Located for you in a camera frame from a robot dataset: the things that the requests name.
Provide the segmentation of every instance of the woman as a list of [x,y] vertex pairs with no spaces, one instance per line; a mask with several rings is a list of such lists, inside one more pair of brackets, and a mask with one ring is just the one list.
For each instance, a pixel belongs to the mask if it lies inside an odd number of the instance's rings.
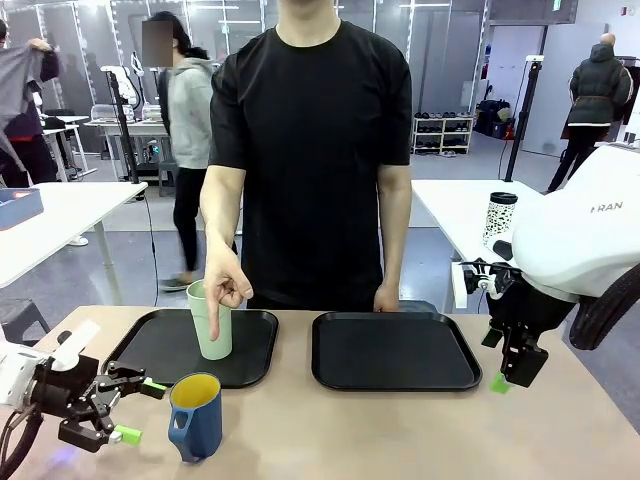
[[160,283],[166,292],[185,290],[194,280],[198,259],[196,216],[211,145],[211,76],[213,64],[207,52],[193,47],[178,18],[159,12],[151,21],[173,26],[173,67],[161,73],[158,82],[160,110],[171,137],[171,151],[178,164],[173,223],[184,253],[184,271]]

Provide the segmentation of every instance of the man's left hand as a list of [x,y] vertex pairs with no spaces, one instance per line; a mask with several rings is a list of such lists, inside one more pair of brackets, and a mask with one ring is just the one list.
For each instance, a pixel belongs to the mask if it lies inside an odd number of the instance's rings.
[[376,292],[376,296],[373,299],[373,311],[374,312],[397,312],[399,302],[399,290],[398,285],[382,284]]

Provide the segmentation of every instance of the sneaker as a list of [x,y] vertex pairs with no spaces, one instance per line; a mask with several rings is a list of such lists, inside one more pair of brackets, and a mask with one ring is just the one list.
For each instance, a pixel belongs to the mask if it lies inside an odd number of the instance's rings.
[[186,290],[189,285],[191,285],[190,282],[185,282],[180,277],[173,277],[168,280],[160,281],[160,289],[164,292],[181,292]]
[[89,240],[87,240],[85,237],[78,235],[73,240],[71,240],[68,243],[68,245],[72,247],[86,247],[87,245],[89,245]]

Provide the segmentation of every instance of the ceiling light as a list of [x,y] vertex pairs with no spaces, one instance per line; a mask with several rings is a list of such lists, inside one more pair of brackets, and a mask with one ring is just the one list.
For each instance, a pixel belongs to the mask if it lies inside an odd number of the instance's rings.
[[218,20],[218,23],[260,23],[260,20]]
[[411,8],[411,7],[450,7],[450,3],[414,3],[413,5],[399,5],[400,8]]
[[189,5],[194,10],[239,10],[237,5]]

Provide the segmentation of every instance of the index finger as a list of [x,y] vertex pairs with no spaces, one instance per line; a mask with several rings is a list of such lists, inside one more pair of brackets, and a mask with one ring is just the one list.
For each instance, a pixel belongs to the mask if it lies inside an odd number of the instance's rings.
[[219,310],[220,304],[215,288],[205,288],[204,296],[207,300],[207,312],[209,314],[209,337],[216,340],[220,334]]

